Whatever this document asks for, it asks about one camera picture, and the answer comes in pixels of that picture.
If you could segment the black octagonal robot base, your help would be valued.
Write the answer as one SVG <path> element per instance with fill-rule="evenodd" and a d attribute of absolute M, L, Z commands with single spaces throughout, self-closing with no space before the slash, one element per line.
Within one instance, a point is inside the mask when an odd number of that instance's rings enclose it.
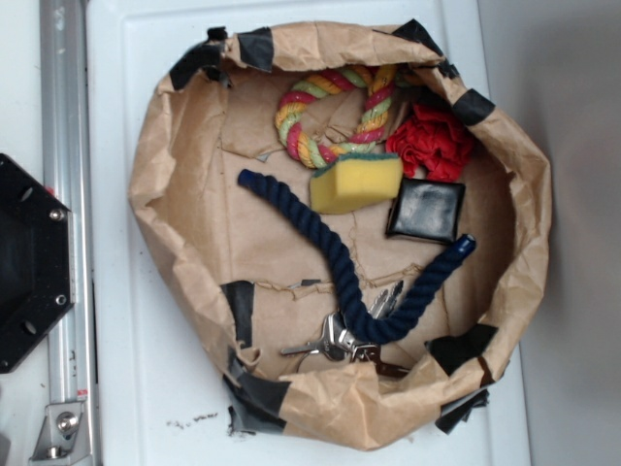
<path fill-rule="evenodd" d="M 1 155 L 1 372 L 9 374 L 73 306 L 68 210 Z"/>

